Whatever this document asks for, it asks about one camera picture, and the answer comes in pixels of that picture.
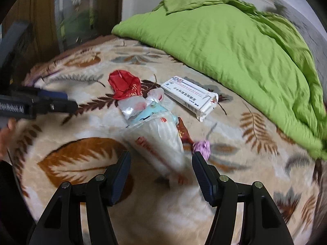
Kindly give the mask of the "person's left hand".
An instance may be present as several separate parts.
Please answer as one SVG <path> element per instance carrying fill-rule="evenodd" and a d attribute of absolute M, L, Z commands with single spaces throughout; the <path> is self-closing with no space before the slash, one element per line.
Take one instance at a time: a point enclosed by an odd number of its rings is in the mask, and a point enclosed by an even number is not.
<path fill-rule="evenodd" d="M 12 141 L 12 137 L 16 130 L 17 121 L 10 118 L 7 126 L 1 129 L 0 132 L 0 158 L 1 160 L 6 156 L 7 149 Z"/>

